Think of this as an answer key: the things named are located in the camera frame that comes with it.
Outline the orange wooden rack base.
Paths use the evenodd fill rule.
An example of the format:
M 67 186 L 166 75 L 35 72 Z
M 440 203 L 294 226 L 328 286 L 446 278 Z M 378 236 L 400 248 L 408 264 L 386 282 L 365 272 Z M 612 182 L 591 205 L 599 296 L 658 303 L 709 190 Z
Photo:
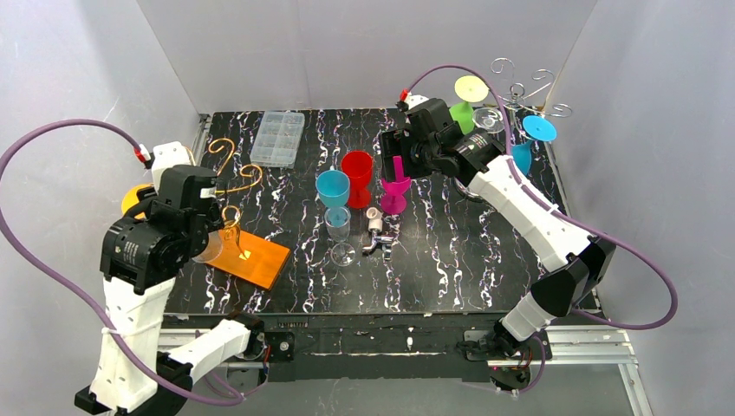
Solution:
M 219 236 L 222 250 L 206 264 L 260 289 L 271 290 L 274 287 L 289 260 L 291 249 L 234 228 L 221 230 Z

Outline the orange yellow wine glass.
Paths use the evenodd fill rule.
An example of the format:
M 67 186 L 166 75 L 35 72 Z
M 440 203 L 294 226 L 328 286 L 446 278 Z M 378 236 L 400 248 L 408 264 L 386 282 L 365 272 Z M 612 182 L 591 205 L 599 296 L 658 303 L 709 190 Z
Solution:
M 157 196 L 153 183 L 140 184 L 129 190 L 121 201 L 124 217 L 133 216 L 136 220 L 146 219 L 153 199 Z

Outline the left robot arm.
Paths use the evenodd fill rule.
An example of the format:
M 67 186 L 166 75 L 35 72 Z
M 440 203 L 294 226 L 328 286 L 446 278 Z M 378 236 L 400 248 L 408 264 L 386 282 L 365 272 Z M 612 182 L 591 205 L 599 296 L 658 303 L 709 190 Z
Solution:
M 216 173 L 201 166 L 166 168 L 159 189 L 108 229 L 102 242 L 105 294 L 101 356 L 75 405 L 92 415 L 174 415 L 194 384 L 222 362 L 249 353 L 263 323 L 231 314 L 203 335 L 167 352 L 159 336 L 180 270 L 222 229 Z M 138 218 L 137 212 L 145 213 Z

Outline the clear wine glass silver rack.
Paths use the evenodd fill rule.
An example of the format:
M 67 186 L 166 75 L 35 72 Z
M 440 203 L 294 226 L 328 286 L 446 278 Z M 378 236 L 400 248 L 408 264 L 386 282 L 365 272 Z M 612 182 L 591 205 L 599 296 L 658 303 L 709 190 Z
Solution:
M 489 133 L 504 131 L 504 116 L 496 107 L 479 107 L 473 111 L 472 121 L 477 128 Z

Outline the red wine glass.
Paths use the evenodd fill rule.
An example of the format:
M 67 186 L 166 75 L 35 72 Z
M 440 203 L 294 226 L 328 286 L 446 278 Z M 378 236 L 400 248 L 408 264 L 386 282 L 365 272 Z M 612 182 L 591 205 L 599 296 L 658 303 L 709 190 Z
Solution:
M 345 154 L 341 162 L 341 171 L 348 176 L 350 182 L 348 207 L 362 209 L 370 204 L 371 193 L 368 186 L 372 179 L 373 168 L 374 160 L 369 153 L 352 151 Z

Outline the clear wine glass gold rack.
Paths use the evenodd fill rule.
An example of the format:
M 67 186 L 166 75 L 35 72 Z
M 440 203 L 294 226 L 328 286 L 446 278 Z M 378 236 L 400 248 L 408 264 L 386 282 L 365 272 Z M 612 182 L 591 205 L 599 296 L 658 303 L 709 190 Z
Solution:
M 324 215 L 329 237 L 334 244 L 330 249 L 330 257 L 334 264 L 349 266 L 356 259 L 356 250 L 348 241 L 350 234 L 351 214 L 347 207 L 330 207 Z

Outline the pink wine glass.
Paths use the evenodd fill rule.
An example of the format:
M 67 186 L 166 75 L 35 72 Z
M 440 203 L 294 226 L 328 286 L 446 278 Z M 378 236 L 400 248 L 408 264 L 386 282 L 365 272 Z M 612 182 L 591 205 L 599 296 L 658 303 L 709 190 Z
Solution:
M 401 156 L 393 156 L 393 165 L 396 180 L 394 182 L 381 180 L 385 195 L 381 198 L 380 204 L 387 215 L 398 215 L 406 209 L 407 200 L 404 194 L 412 184 L 412 179 L 404 173 Z

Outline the aluminium front rail frame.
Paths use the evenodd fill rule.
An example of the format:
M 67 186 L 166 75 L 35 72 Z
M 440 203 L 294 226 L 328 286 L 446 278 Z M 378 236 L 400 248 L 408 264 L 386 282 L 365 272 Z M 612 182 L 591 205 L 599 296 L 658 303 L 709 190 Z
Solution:
M 619 369 L 632 411 L 652 412 L 628 334 L 564 318 L 516 347 L 491 343 L 496 313 L 264 314 L 275 382 L 349 378 L 499 381 L 522 388 L 540 364 Z

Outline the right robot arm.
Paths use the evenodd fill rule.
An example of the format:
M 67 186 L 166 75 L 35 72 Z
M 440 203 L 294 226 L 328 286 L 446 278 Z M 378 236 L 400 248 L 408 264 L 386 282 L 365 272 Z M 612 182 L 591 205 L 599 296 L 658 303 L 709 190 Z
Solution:
M 473 353 L 512 355 L 555 319 L 569 315 L 603 279 L 615 245 L 559 217 L 560 212 L 521 175 L 514 159 L 492 133 L 474 127 L 463 133 L 438 98 L 409 105 L 401 130 L 381 135 L 382 176 L 419 179 L 435 172 L 457 179 L 493 206 L 530 244 L 546 274 L 495 323 Z

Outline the light blue wine glass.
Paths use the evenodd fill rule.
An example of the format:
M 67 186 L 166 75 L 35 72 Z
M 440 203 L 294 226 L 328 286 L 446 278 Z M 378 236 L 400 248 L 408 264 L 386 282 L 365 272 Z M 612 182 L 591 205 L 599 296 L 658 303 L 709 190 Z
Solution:
M 348 222 L 348 176 L 339 170 L 328 170 L 318 175 L 315 186 L 319 199 L 327 208 L 325 222 L 335 228 L 344 226 Z

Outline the green wine glass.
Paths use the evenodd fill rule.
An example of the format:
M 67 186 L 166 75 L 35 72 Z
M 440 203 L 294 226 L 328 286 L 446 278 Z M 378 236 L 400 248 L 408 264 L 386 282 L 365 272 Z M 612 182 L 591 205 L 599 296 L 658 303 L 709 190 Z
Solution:
M 472 104 L 486 99 L 490 89 L 479 77 L 464 75 L 455 81 L 454 91 L 460 102 L 449 108 L 450 115 L 459 124 L 461 133 L 468 134 L 475 128 Z

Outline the blue wine glass silver rack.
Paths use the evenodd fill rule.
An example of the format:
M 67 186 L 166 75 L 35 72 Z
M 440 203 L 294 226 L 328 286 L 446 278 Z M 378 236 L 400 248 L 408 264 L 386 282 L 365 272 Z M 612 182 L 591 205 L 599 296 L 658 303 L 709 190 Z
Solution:
M 521 174 L 526 176 L 531 167 L 532 147 L 537 142 L 548 143 L 556 139 L 557 131 L 554 125 L 538 115 L 528 115 L 521 121 L 521 136 L 524 142 L 511 148 L 511 155 Z

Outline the clear plastic screw box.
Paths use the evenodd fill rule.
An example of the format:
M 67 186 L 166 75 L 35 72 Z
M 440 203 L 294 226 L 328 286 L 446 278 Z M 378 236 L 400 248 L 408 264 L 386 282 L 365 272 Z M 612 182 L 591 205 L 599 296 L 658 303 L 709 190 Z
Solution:
M 250 151 L 250 162 L 261 167 L 293 168 L 305 124 L 299 112 L 263 114 Z

